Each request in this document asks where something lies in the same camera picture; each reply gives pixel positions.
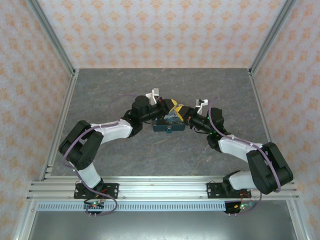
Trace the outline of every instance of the patterned wallpaper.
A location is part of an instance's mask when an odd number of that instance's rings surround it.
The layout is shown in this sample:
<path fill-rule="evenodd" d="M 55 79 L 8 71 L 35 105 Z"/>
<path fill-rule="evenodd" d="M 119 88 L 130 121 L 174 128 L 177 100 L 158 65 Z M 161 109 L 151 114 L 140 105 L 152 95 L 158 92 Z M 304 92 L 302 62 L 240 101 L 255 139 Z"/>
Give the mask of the patterned wallpaper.
<path fill-rule="evenodd" d="M 75 68 L 249 68 L 285 0 L 40 0 Z"/>
<path fill-rule="evenodd" d="M 320 2 L 298 0 L 254 80 L 273 140 L 320 236 Z"/>
<path fill-rule="evenodd" d="M 26 0 L 0 2 L 0 239 L 11 240 L 69 81 Z"/>

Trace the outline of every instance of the marble surface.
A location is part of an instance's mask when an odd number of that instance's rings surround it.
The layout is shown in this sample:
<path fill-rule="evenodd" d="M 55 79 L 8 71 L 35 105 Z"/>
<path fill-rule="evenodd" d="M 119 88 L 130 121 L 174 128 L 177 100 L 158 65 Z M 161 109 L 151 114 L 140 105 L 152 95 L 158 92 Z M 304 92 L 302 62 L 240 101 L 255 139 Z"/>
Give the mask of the marble surface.
<path fill-rule="evenodd" d="M 96 124 L 114 121 L 108 105 L 117 94 L 144 95 L 153 88 L 159 88 L 164 99 L 192 107 L 197 98 L 218 97 L 214 107 L 222 109 L 224 127 L 230 133 L 256 143 L 267 142 L 245 68 L 81 69 L 61 139 L 80 120 Z M 111 108 L 122 117 L 133 101 L 131 96 L 119 98 Z M 52 175 L 73 175 L 61 159 L 57 153 Z M 102 176 L 205 176 L 249 169 L 243 160 L 211 149 L 205 134 L 188 127 L 170 134 L 153 132 L 148 124 L 134 137 L 103 144 L 94 165 Z"/>

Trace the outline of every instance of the vent slot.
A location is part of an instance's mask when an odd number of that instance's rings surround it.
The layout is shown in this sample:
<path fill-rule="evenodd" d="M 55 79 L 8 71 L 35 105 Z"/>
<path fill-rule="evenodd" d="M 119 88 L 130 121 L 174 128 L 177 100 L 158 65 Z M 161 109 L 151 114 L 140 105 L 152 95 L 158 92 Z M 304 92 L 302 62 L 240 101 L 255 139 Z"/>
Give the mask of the vent slot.
<path fill-rule="evenodd" d="M 94 209 L 110 211 L 115 206 L 113 201 L 104 203 L 104 209 L 95 207 Z M 82 212 L 86 209 L 83 202 L 78 201 L 42 201 L 38 205 L 38 211 L 46 212 Z M 154 202 L 154 201 L 119 201 L 118 212 L 191 212 L 191 211 L 225 211 L 224 201 L 175 201 L 175 202 Z"/>

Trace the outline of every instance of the cable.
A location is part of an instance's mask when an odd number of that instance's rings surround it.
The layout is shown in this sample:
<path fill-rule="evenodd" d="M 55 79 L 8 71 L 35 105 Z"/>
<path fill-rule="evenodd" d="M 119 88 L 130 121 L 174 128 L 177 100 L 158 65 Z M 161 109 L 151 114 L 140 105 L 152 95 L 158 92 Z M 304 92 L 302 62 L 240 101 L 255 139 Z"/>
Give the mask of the cable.
<path fill-rule="evenodd" d="M 208 135 L 208 133 L 206 133 L 206 132 L 197 131 L 196 128 L 194 128 L 193 130 L 194 130 L 197 134 L 207 134 L 207 135 Z"/>
<path fill-rule="evenodd" d="M 244 194 L 242 193 L 242 191 L 240 190 L 240 195 L 241 195 L 241 204 L 242 204 L 242 201 L 244 199 Z"/>
<path fill-rule="evenodd" d="M 107 191 L 107 188 L 105 188 L 104 190 L 102 190 L 101 193 L 104 194 L 106 191 Z M 98 197 L 98 195 L 95 195 L 94 198 L 88 198 L 88 199 L 84 200 L 83 203 L 90 205 L 90 204 L 92 204 L 92 203 L 89 202 L 89 201 L 92 200 L 92 199 L 95 199 L 95 198 L 97 198 L 97 197 Z M 96 201 L 93 202 L 93 204 L 95 204 L 96 206 L 104 205 L 104 203 L 105 203 L 105 202 L 100 202 L 100 203 L 97 204 Z"/>
<path fill-rule="evenodd" d="M 213 102 L 214 102 L 214 99 L 211 100 L 211 102 L 210 102 L 210 104 L 209 104 L 209 121 L 210 121 L 212 127 L 214 128 L 214 130 L 215 130 L 218 134 L 220 134 L 222 137 L 225 137 L 225 138 L 227 138 L 227 139 L 229 139 L 229 140 L 236 140 L 236 141 L 238 141 L 238 142 L 247 144 L 247 145 L 252 146 L 252 147 L 254 147 L 255 149 L 257 149 L 257 150 L 261 153 L 261 155 L 264 157 L 264 159 L 266 160 L 267 164 L 269 165 L 270 170 L 271 170 L 271 172 L 272 172 L 272 174 L 273 174 L 273 176 L 274 176 L 274 179 L 275 179 L 275 181 L 276 181 L 276 185 L 277 185 L 277 187 L 278 187 L 278 188 L 275 190 L 275 192 L 276 192 L 276 193 L 279 193 L 279 192 L 281 191 L 281 184 L 280 184 L 279 178 L 278 178 L 278 176 L 277 176 L 277 173 L 276 173 L 274 167 L 272 166 L 271 161 L 269 160 L 269 158 L 267 157 L 267 155 L 264 153 L 264 151 L 263 151 L 260 147 L 258 147 L 257 145 L 253 144 L 252 142 L 249 142 L 249 141 L 247 141 L 247 140 L 243 140 L 243 139 L 238 138 L 238 137 L 230 137 L 230 136 L 224 135 L 222 132 L 220 132 L 220 131 L 216 128 L 216 126 L 214 125 L 214 123 L 213 123 L 213 121 L 212 121 L 212 119 L 211 119 L 211 107 L 212 107 Z"/>
<path fill-rule="evenodd" d="M 65 152 L 63 158 L 62 158 L 62 164 L 65 165 L 66 167 L 68 168 L 74 168 L 74 166 L 71 166 L 69 164 L 66 164 L 65 163 L 65 160 L 67 159 L 67 156 L 68 154 L 70 153 L 70 151 L 72 150 L 72 148 L 76 145 L 77 142 L 79 142 L 79 140 L 84 136 L 86 135 L 87 133 L 89 133 L 90 131 L 92 131 L 93 129 L 98 129 L 98 128 L 110 128 L 110 127 L 113 127 L 113 126 L 117 126 L 119 124 L 119 121 L 120 121 L 120 118 L 111 110 L 111 103 L 120 98 L 120 97 L 137 97 L 138 95 L 135 95 L 135 94 L 119 94 L 118 96 L 116 96 L 115 98 L 113 98 L 111 100 L 111 102 L 109 103 L 109 112 L 111 113 L 111 115 L 113 115 L 115 118 L 116 118 L 116 121 L 115 123 L 112 123 L 112 124 L 104 124 L 104 125 L 98 125 L 98 126 L 94 126 L 94 127 L 91 127 L 89 128 L 88 130 L 86 130 L 85 132 L 83 132 L 80 136 L 78 136 L 74 142 L 71 144 L 71 146 L 68 148 L 68 150 Z"/>
<path fill-rule="evenodd" d="M 246 194 L 245 192 L 242 192 L 242 191 L 240 191 L 240 193 L 242 194 L 242 199 L 243 199 L 243 195 L 246 195 L 246 196 L 250 199 L 250 201 L 252 202 L 252 199 L 251 199 L 251 197 L 249 196 L 249 194 Z"/>
<path fill-rule="evenodd" d="M 65 166 L 68 167 L 68 168 L 72 168 L 72 170 L 75 172 L 75 174 L 77 175 L 77 177 L 79 178 L 79 180 L 81 181 L 81 183 L 82 183 L 90 192 L 95 193 L 95 194 L 98 194 L 98 195 L 100 195 L 100 196 L 104 196 L 104 197 L 106 197 L 106 198 L 111 199 L 111 200 L 114 201 L 115 206 L 114 206 L 114 208 L 113 208 L 112 210 L 106 211 L 106 212 L 102 212 L 102 213 L 98 214 L 98 216 L 104 216 L 104 215 L 108 215 L 108 214 L 113 213 L 113 212 L 118 208 L 118 202 L 117 202 L 117 200 L 116 200 L 114 197 L 110 196 L 110 195 L 106 195 L 106 194 L 104 194 L 104 193 L 95 191 L 95 190 L 93 190 L 92 188 L 90 188 L 90 187 L 83 181 L 83 179 L 82 179 L 81 176 L 79 175 L 78 171 L 74 168 L 74 166 L 71 166 L 71 165 L 66 164 L 66 163 L 65 163 L 65 160 L 67 159 L 67 156 L 68 156 L 68 154 L 70 153 L 70 151 L 72 150 L 72 148 L 73 148 L 73 147 L 77 144 L 77 142 L 79 142 L 79 140 L 80 140 L 83 136 L 85 136 L 87 133 L 89 133 L 90 131 L 92 131 L 92 130 L 94 130 L 94 129 L 98 129 L 98 128 L 110 128 L 110 127 L 113 127 L 113 126 L 117 126 L 117 125 L 119 124 L 120 118 L 119 118 L 114 112 L 112 112 L 112 110 L 111 110 L 111 103 L 112 103 L 114 100 L 116 100 L 116 99 L 118 99 L 118 98 L 120 98 L 120 97 L 127 97 L 127 96 L 137 97 L 138 95 L 134 95 L 134 94 L 119 94 L 119 95 L 116 96 L 114 99 L 112 99 L 111 102 L 109 103 L 109 111 L 110 111 L 111 115 L 113 115 L 114 117 L 117 118 L 117 121 L 116 121 L 115 123 L 112 123 L 112 124 L 104 124 L 104 125 L 93 126 L 93 127 L 90 127 L 89 129 L 87 129 L 86 131 L 84 131 L 83 133 L 81 133 L 81 134 L 73 141 L 73 143 L 70 145 L 70 147 L 67 149 L 67 151 L 65 152 L 65 154 L 63 155 L 62 160 L 61 160 L 63 165 L 65 165 Z M 85 212 L 86 212 L 89 216 L 91 215 L 91 213 L 89 213 L 88 208 L 91 207 L 91 206 L 92 206 L 92 204 L 91 204 L 91 205 L 88 205 L 88 206 L 86 207 L 86 209 L 85 209 Z"/>
<path fill-rule="evenodd" d="M 254 208 L 257 207 L 257 205 L 261 202 L 261 199 L 262 199 L 262 192 L 260 192 L 260 198 L 259 198 L 258 202 L 255 205 L 253 205 L 252 208 L 250 208 L 249 210 L 244 211 L 244 212 L 239 212 L 239 213 L 237 213 L 237 215 L 239 215 L 239 214 L 243 215 L 243 214 L 250 212 L 251 210 L 253 210 Z"/>
<path fill-rule="evenodd" d="M 80 180 L 76 181 L 74 185 L 77 187 L 77 184 L 80 183 Z"/>

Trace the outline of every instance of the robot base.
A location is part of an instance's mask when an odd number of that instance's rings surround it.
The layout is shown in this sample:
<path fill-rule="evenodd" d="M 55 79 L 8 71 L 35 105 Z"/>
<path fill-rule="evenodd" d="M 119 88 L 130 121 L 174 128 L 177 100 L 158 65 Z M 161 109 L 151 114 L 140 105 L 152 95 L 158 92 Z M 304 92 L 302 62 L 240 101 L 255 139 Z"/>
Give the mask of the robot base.
<path fill-rule="evenodd" d="M 104 183 L 102 186 L 102 191 L 106 195 L 109 195 L 109 196 L 117 199 L 118 192 L 119 192 L 119 184 L 118 183 Z M 89 191 L 82 183 L 77 183 L 75 185 L 73 198 L 74 199 L 102 199 L 103 196 L 101 196 L 101 195 L 97 196 L 95 193 Z"/>
<path fill-rule="evenodd" d="M 223 188 L 222 182 L 207 183 L 206 192 L 208 195 L 208 199 L 240 199 L 241 197 L 247 199 L 249 197 L 246 194 L 251 197 L 251 192 L 247 191 L 247 189 L 233 190 L 227 193 Z"/>

